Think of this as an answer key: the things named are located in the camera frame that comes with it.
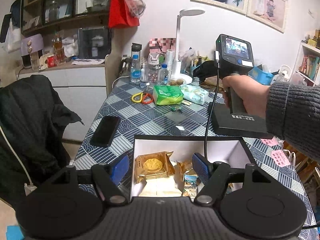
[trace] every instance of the blue and white tablecloth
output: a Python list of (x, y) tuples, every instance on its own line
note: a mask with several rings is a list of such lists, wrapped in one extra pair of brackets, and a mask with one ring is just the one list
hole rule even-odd
[[(208, 119), (207, 108), (209, 102), (213, 101), (214, 93), (209, 93), (207, 102), (200, 106), (180, 105), (182, 113), (173, 112), (170, 106), (156, 106), (134, 104), (131, 96), (140, 91), (140, 86), (129, 83), (129, 78), (122, 78), (118, 81), (112, 93), (108, 96), (97, 114), (92, 126), (79, 149), (74, 161), (78, 170), (90, 169), (92, 165), (105, 162), (110, 163), (122, 153), (127, 153), (130, 158), (130, 168), (132, 168), (133, 137), (135, 134), (147, 135), (177, 135), (177, 136), (204, 136), (205, 126)], [(217, 103), (223, 103), (221, 94), (218, 94)], [(121, 122), (116, 132), (111, 147), (102, 148), (90, 145), (90, 139), (100, 123), (102, 117), (106, 115), (119, 116)], [(179, 130), (176, 126), (183, 126), (184, 130)], [(218, 136), (210, 128), (209, 136)], [(295, 171), (290, 166), (279, 167), (271, 158), (271, 152), (279, 150), (279, 145), (269, 147), (260, 139), (244, 138), (248, 148), (255, 158), (258, 166), (277, 179), (280, 183), (290, 189), (305, 203), (307, 208), (307, 219), (305, 226), (316, 223), (309, 199)], [(131, 184), (130, 172), (121, 181), (119, 187), (124, 192), (129, 192)], [(94, 189), (88, 185), (82, 185), (84, 190), (94, 193)], [(302, 230), (300, 239), (318, 239), (318, 232), (315, 228)]]

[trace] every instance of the device handle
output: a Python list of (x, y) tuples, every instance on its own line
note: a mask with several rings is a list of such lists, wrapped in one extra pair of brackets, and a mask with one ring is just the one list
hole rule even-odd
[(230, 114), (247, 113), (247, 110), (243, 105), (242, 98), (237, 95), (237, 93), (234, 91), (232, 87), (227, 88), (227, 94), (229, 99)]

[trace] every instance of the hand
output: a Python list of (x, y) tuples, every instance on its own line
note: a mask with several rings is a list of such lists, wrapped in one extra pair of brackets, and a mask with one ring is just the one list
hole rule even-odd
[[(239, 97), (248, 114), (266, 117), (267, 98), (270, 92), (269, 86), (261, 85), (249, 76), (228, 76), (222, 80), (224, 90), (232, 87)], [(228, 94), (223, 92), (226, 106), (229, 107)]]

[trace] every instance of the pink sticky note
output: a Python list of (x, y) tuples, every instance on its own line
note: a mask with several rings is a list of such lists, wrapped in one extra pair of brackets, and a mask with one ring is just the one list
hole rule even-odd
[(274, 159), (275, 163), (280, 167), (288, 166), (291, 164), (282, 150), (271, 152), (271, 157)]
[(266, 145), (268, 145), (268, 146), (275, 146), (275, 145), (277, 145), (278, 144), (278, 141), (273, 137), (273, 139), (272, 140), (269, 140), (269, 139), (261, 139), (261, 141), (264, 143), (264, 144), (266, 144)]

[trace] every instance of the purple appliance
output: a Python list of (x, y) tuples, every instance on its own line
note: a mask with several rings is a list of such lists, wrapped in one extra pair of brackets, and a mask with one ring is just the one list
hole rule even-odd
[(21, 56), (24, 68), (39, 68), (39, 58), (43, 55), (43, 38), (36, 34), (21, 41)]

